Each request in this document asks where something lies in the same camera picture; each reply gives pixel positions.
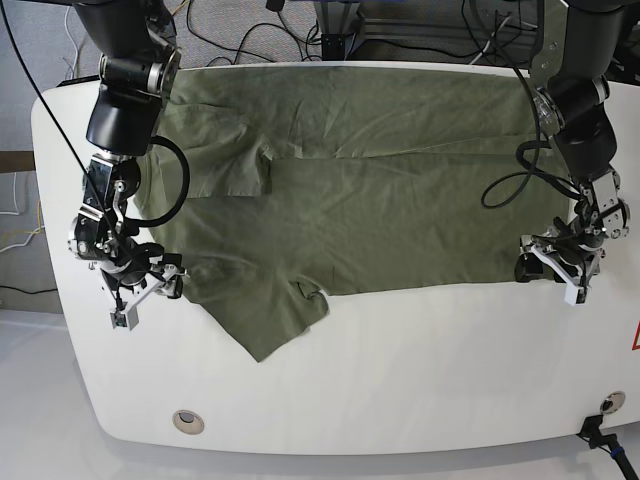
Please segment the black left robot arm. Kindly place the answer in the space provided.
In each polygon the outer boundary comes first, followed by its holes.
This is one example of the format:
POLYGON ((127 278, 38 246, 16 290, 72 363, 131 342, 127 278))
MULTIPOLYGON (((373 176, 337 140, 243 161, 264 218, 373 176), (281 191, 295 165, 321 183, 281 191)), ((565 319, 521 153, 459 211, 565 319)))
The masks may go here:
POLYGON ((623 30, 628 1, 540 1, 529 74, 519 78, 532 110, 535 138, 516 159, 525 182, 537 177, 574 200, 570 222, 555 219, 540 235, 524 235, 515 278, 527 283, 551 269, 570 305, 585 302, 608 240, 631 220, 618 195, 617 151, 605 111, 606 72, 623 30))

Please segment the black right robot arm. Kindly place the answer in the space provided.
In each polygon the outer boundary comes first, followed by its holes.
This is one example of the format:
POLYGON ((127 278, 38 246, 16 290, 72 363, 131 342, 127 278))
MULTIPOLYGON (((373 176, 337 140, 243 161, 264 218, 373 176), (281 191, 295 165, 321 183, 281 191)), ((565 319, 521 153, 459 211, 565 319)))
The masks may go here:
POLYGON ((86 132, 87 141, 99 151, 84 177, 69 248, 78 259, 100 268, 115 301, 114 312, 122 315, 127 306, 121 289, 140 287, 148 292, 149 278, 165 295, 181 294, 178 256, 165 255, 158 244, 134 240, 141 229, 172 220, 190 186, 186 156, 173 141, 156 133, 181 55, 173 17, 161 1, 74 1, 71 6, 101 58, 98 98, 86 132), (152 146, 177 157, 181 187, 174 205, 160 217, 132 219, 126 210, 141 183, 137 160, 152 146))

